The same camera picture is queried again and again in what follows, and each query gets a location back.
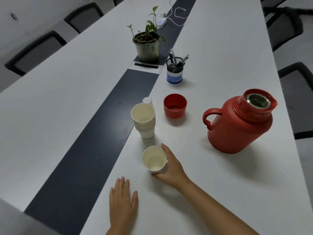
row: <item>charging cable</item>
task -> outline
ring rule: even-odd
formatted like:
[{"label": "charging cable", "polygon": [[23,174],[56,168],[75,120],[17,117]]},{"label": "charging cable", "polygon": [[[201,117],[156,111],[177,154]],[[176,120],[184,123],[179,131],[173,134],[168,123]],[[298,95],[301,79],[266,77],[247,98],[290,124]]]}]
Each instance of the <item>charging cable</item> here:
[{"label": "charging cable", "polygon": [[[176,24],[170,17],[173,15],[173,6],[172,6],[172,4],[171,4],[171,0],[170,0],[170,6],[171,6],[171,14],[169,15],[169,16],[165,16],[165,18],[166,19],[170,19],[175,25],[177,25],[178,27],[182,27],[182,26],[184,26],[184,24],[186,23],[186,21],[185,21],[185,23],[183,23],[182,25],[178,25],[178,24]],[[183,11],[186,11],[186,9],[184,9],[184,8],[181,8],[181,7],[177,7],[177,8],[175,8],[175,11],[174,11],[174,16],[175,17],[178,17],[178,18],[182,18],[182,19],[187,19],[188,17],[181,17],[181,16],[177,16],[176,15],[176,10],[177,9],[182,9]]]}]

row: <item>person's right arm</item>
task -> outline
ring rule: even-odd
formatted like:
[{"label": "person's right arm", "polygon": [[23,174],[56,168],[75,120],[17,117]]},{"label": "person's right arm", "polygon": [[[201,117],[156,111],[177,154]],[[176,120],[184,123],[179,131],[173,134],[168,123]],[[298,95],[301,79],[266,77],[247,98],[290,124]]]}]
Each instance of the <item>person's right arm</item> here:
[{"label": "person's right arm", "polygon": [[166,153],[169,168],[165,174],[152,173],[152,176],[177,189],[192,205],[212,235],[258,235],[244,221],[193,183],[171,150],[164,144],[161,146]]}]

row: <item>pen holder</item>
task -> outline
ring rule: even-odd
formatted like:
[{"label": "pen holder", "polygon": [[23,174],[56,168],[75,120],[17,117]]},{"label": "pen holder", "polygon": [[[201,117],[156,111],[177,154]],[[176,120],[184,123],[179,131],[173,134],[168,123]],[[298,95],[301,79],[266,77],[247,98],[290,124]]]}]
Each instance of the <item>pen holder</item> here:
[{"label": "pen holder", "polygon": [[[182,58],[180,57],[176,57],[175,59],[177,63],[182,60]],[[171,59],[168,59],[166,61],[166,65],[167,65],[166,80],[172,84],[180,83],[182,81],[182,72],[184,70],[185,63],[183,63],[183,65],[180,67],[176,67],[174,63],[171,62]]]}]

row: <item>person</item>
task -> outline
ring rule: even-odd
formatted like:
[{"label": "person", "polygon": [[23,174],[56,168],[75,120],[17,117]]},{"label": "person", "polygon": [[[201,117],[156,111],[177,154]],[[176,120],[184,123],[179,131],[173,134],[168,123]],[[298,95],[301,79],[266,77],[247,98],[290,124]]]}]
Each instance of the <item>person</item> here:
[{"label": "person", "polygon": [[[161,145],[168,160],[165,174],[152,173],[156,179],[177,189],[192,205],[212,235],[257,235],[240,218],[218,203],[215,199],[193,183],[171,150]],[[130,202],[129,180],[117,179],[110,191],[110,223],[106,235],[129,234],[138,209],[138,192],[135,191]]]}]

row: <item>red kettle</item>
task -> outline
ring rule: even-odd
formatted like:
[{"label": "red kettle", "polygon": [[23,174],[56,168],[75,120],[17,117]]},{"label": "red kettle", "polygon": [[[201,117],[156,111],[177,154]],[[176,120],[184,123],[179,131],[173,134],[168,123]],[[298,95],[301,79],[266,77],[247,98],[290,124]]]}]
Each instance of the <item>red kettle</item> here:
[{"label": "red kettle", "polygon": [[[271,128],[276,106],[277,101],[268,92],[250,89],[227,100],[221,109],[205,111],[202,120],[210,143],[223,153],[240,152]],[[213,114],[217,116],[211,124],[207,117]]]}]

